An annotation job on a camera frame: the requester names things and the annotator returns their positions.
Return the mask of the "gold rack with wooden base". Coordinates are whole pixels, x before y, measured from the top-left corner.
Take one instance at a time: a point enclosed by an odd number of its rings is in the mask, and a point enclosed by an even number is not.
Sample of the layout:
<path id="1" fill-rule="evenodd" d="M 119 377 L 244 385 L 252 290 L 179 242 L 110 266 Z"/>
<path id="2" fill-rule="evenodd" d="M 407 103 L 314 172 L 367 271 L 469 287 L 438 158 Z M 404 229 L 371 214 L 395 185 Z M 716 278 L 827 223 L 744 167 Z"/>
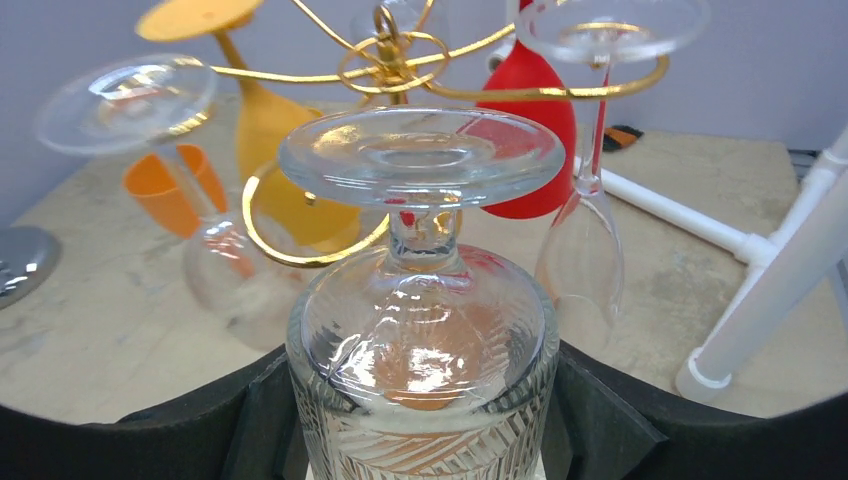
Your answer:
<path id="1" fill-rule="evenodd" d="M 508 24 L 488 37 L 458 49 L 450 50 L 440 39 L 420 31 L 399 32 L 389 10 L 378 6 L 374 10 L 377 33 L 356 44 L 339 36 L 304 2 L 296 7 L 327 36 L 343 47 L 348 57 L 359 56 L 369 61 L 369 66 L 347 71 L 339 69 L 335 74 L 292 76 L 278 73 L 237 69 L 228 64 L 214 67 L 220 75 L 240 79 L 255 79 L 264 82 L 288 84 L 341 83 L 362 95 L 362 105 L 373 103 L 377 97 L 385 97 L 392 105 L 407 103 L 410 90 L 423 88 L 442 98 L 482 102 L 533 102 L 533 101 L 605 101 L 639 93 L 656 83 L 666 74 L 670 59 L 666 55 L 656 58 L 656 66 L 647 76 L 625 84 L 585 88 L 529 88 L 481 91 L 460 91 L 443 87 L 435 79 L 448 63 L 514 33 L 515 26 Z"/>

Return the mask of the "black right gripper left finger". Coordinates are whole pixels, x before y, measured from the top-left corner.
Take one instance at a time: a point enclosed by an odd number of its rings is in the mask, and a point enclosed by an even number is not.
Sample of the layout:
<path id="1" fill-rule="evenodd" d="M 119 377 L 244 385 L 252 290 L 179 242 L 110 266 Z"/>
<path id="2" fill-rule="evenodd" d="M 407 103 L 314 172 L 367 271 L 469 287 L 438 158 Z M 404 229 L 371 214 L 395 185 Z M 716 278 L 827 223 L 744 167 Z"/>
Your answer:
<path id="1" fill-rule="evenodd" d="M 303 479 L 286 350 L 116 423 L 1 409 L 4 479 Z"/>

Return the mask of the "clear tall flute glass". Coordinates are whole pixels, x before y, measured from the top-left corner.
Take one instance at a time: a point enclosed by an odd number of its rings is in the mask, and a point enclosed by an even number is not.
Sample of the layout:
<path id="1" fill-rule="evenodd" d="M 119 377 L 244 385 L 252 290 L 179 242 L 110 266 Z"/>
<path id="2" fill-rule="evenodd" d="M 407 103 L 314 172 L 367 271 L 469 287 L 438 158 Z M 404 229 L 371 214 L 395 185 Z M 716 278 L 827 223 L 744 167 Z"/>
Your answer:
<path id="1" fill-rule="evenodd" d="M 571 173 L 574 190 L 551 224 L 535 267 L 557 313 L 559 335 L 585 353 L 599 353 L 617 322 L 623 251 L 601 179 L 607 101 L 634 89 L 614 87 L 616 64 L 656 60 L 690 44 L 709 21 L 704 1 L 538 1 L 522 9 L 519 40 L 560 62 L 585 64 L 603 88 L 582 135 Z"/>

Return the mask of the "red plastic wine glass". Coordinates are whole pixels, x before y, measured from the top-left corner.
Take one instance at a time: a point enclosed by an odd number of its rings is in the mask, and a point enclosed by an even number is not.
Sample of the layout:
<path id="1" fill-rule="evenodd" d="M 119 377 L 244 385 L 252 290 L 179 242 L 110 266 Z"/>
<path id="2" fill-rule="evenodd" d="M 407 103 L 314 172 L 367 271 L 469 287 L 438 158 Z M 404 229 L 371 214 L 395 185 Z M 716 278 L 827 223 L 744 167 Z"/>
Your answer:
<path id="1" fill-rule="evenodd" d="M 540 55 L 520 41 L 496 68 L 484 85 L 486 90 L 529 89 L 563 86 L 558 74 Z M 572 193 L 574 148 L 577 131 L 574 109 L 568 101 L 479 102 L 480 108 L 498 110 L 535 121 L 557 135 L 565 148 L 560 172 L 544 187 L 507 202 L 486 206 L 484 210 L 507 219 L 533 219 L 559 210 Z M 500 155 L 517 155 L 541 136 L 517 128 L 499 127 L 491 119 L 468 122 L 459 131 L 493 141 Z"/>

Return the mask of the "clear short glass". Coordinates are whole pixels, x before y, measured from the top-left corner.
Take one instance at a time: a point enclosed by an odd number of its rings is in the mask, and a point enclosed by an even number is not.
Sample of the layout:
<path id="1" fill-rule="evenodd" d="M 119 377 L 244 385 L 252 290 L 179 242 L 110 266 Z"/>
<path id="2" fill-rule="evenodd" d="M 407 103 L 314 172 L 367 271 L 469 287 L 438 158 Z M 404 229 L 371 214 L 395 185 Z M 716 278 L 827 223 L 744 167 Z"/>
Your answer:
<path id="1" fill-rule="evenodd" d="M 468 122 L 541 136 L 517 155 Z M 387 241 L 334 262 L 296 301 L 289 357 L 317 479 L 530 479 L 559 334 L 523 268 L 458 242 L 468 207 L 520 197 L 563 167 L 532 120 L 479 108 L 376 107 L 293 129 L 283 172 L 322 198 L 381 210 Z"/>
<path id="2" fill-rule="evenodd" d="M 387 0 L 371 1 L 350 21 L 351 44 L 359 43 L 376 35 L 374 10 L 378 6 L 387 8 L 399 32 L 420 31 L 440 39 L 450 45 L 448 8 L 443 1 L 432 1 L 427 14 L 424 13 L 428 1 L 424 0 Z"/>

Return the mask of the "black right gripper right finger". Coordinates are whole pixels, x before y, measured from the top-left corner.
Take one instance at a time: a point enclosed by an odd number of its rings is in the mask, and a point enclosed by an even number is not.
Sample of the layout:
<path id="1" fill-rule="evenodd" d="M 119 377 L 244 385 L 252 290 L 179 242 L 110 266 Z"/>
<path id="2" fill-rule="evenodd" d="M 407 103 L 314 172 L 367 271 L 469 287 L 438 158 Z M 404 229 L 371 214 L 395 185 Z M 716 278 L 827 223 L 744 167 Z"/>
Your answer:
<path id="1" fill-rule="evenodd" d="M 675 396 L 562 342 L 541 457 L 549 479 L 844 479 L 847 396 L 773 418 Z"/>

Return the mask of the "yellow plastic goblet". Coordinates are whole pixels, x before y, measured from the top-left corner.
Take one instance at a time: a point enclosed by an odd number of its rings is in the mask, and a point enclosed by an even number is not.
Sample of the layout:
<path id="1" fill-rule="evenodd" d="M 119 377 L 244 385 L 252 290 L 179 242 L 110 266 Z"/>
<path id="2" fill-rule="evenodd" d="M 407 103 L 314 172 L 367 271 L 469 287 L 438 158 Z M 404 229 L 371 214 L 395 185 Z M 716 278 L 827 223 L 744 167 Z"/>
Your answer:
<path id="1" fill-rule="evenodd" d="M 176 42 L 211 34 L 229 65 L 246 69 L 228 32 L 248 23 L 260 0 L 162 1 L 145 13 L 136 33 L 151 42 Z M 235 130 L 236 161 L 242 181 L 257 169 L 271 166 L 257 189 L 252 206 L 264 233 L 277 225 L 299 247 L 326 254 L 357 241 L 360 210 L 334 201 L 307 202 L 305 192 L 279 170 L 278 148 L 289 132 L 321 113 L 286 99 L 255 79 L 240 79 L 241 109 Z"/>

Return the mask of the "clear wine glass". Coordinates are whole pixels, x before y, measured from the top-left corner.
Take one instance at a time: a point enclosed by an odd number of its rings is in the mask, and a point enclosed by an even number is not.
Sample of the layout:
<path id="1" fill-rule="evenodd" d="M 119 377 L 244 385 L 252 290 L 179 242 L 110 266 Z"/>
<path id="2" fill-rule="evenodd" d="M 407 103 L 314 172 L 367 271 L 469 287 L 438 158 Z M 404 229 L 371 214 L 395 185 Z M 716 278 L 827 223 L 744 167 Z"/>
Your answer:
<path id="1" fill-rule="evenodd" d="M 242 213 L 219 212 L 178 152 L 182 137 L 209 119 L 217 77 L 188 55 L 134 57 L 61 87 L 36 118 L 39 140 L 69 155 L 147 150 L 200 218 L 186 240 L 183 278 L 197 304 L 257 350 L 281 346 L 305 278 L 268 260 L 248 238 Z"/>

